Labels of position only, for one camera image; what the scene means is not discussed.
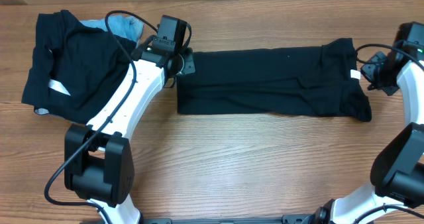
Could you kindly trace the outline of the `black t-shirt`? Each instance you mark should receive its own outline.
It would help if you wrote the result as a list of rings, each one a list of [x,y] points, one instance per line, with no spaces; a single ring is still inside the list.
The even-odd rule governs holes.
[[[349,38],[322,46],[196,52],[177,79],[184,115],[279,113],[372,119]]]

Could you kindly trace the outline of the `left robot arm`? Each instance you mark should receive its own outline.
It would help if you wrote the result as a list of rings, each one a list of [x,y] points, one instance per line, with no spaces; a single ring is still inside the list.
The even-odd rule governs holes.
[[[168,79],[195,71],[189,48],[189,23],[162,16],[155,34],[132,53],[121,84],[85,126],[72,125],[65,136],[64,185],[97,209],[103,223],[142,223],[130,196],[134,162],[130,141],[140,118]]]

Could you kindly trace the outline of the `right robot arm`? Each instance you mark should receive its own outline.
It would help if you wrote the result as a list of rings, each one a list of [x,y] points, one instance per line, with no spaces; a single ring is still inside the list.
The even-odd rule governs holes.
[[[404,129],[377,155],[367,184],[293,223],[373,223],[393,211],[423,217],[414,210],[423,205],[423,24],[401,24],[388,50],[363,62],[360,72],[369,90],[401,92]]]

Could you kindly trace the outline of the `folded light blue garment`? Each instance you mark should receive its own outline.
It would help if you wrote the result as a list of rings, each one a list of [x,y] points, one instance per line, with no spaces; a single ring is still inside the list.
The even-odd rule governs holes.
[[[80,21],[80,23],[86,27],[100,28],[107,31],[105,19],[86,20]],[[143,22],[132,16],[124,17],[122,15],[116,15],[108,18],[108,24],[113,34],[139,43],[144,28]]]

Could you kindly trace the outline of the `folded black shirt on pile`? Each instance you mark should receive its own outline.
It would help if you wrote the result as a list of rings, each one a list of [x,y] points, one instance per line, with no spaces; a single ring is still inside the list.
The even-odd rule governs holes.
[[[136,43],[79,22],[69,11],[40,14],[32,68],[22,103],[86,123],[110,100],[126,76]]]

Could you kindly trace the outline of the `folded grey garment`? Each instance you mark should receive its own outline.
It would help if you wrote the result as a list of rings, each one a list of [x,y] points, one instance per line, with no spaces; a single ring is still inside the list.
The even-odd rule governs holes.
[[[37,107],[35,107],[34,108],[34,112],[37,114],[37,115],[48,115],[50,112],[49,112],[49,110],[47,110],[47,109],[44,109],[44,108],[37,108]]]

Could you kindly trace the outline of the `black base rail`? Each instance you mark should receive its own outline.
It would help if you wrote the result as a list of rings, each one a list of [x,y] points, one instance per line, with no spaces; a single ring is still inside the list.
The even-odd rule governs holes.
[[[142,224],[309,224],[314,214],[291,214],[282,217],[253,217],[235,219],[184,219],[170,218],[144,219]]]

